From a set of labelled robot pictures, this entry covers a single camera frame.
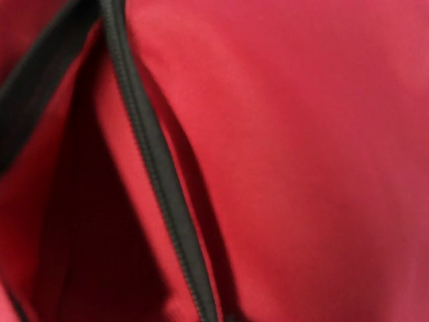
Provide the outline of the red backpack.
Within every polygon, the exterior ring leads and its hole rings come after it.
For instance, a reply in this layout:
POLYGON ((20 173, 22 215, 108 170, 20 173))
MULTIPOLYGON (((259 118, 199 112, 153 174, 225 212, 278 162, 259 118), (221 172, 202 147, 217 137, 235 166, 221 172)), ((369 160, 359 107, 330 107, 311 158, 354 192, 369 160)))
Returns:
POLYGON ((427 321, 427 1, 2 1, 2 321, 427 321))

